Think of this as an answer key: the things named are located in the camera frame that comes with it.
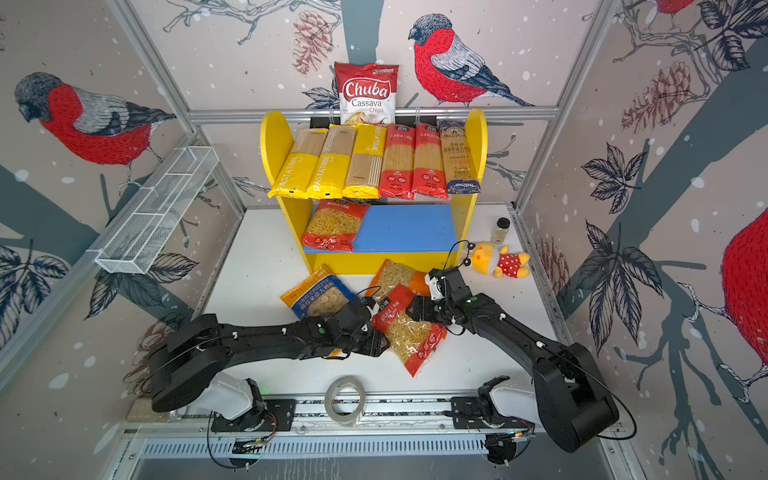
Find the bird wallpaper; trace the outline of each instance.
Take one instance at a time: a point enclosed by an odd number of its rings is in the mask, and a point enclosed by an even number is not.
[[[768,5],[624,0],[611,22],[526,224],[648,478],[762,478]]]

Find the pasta package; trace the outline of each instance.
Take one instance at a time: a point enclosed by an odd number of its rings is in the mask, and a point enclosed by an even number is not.
[[[412,301],[413,293],[403,285],[396,286],[380,303],[382,310],[373,317],[373,328],[384,332],[389,349],[397,354],[408,373],[416,376],[447,332],[442,325],[411,320],[406,308]]]
[[[306,188],[328,134],[327,128],[307,128],[299,132],[288,153],[283,168],[275,179],[269,198],[275,195],[292,198],[308,198]]]
[[[280,299],[303,320],[308,316],[336,313],[348,302],[356,300],[356,297],[336,278],[331,269],[323,264]]]
[[[382,197],[413,200],[413,145],[415,128],[389,125],[379,193]]]
[[[301,236],[301,243],[320,250],[353,251],[352,244],[370,207],[321,200]]]
[[[377,302],[381,302],[396,286],[403,285],[414,295],[429,296],[429,286],[424,281],[424,272],[414,270],[410,266],[395,263],[389,259],[384,260],[379,272],[371,280],[371,287],[379,286],[371,296]]]
[[[341,198],[356,133],[354,127],[331,125],[315,173],[306,189],[309,198]]]
[[[386,128],[358,125],[344,190],[348,198],[379,198],[379,178],[386,143]]]
[[[434,125],[416,126],[416,149],[413,154],[413,191],[427,197],[448,200],[445,172],[442,166],[440,132]]]
[[[459,121],[441,121],[440,142],[442,163],[445,168],[445,187],[448,193],[479,194],[480,182],[472,164],[472,154],[467,144],[464,124]]]

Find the orecchiette pasta package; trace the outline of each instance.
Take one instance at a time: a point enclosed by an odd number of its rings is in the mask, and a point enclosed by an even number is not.
[[[384,260],[379,272],[373,277],[371,287],[380,286],[381,288],[370,291],[373,299],[380,302],[389,292],[398,285],[408,288],[414,295],[429,296],[429,286],[424,281],[425,274],[414,270],[410,266],[395,263],[389,259]]]
[[[299,319],[304,319],[323,313],[336,313],[347,302],[354,300],[355,295],[336,278],[327,265],[323,265],[280,299]]]

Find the white table surface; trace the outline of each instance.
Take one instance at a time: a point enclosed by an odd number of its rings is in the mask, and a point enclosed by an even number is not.
[[[478,205],[468,238],[488,241],[496,220],[507,217],[505,205]],[[505,244],[521,251],[510,227]],[[507,313],[549,338],[554,331],[531,276],[496,279],[471,267],[461,267],[473,293],[486,293]],[[248,210],[211,293],[206,313],[216,313],[220,323],[242,326],[280,325],[297,320],[280,300],[308,276],[298,246],[281,210]],[[373,275],[342,275],[353,292],[369,285]],[[357,377],[367,392],[460,392],[476,390],[498,375],[519,381],[530,377],[497,346],[465,333],[448,337],[427,359],[415,378],[406,371],[394,352],[379,358],[352,354],[348,359],[271,359],[234,366],[226,370],[240,379],[252,378],[264,395],[323,394],[340,376]]]

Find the blue shelf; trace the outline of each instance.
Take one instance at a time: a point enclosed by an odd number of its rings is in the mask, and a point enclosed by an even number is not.
[[[451,206],[372,205],[355,239],[355,253],[448,252],[456,242]],[[304,247],[304,253],[329,252]]]

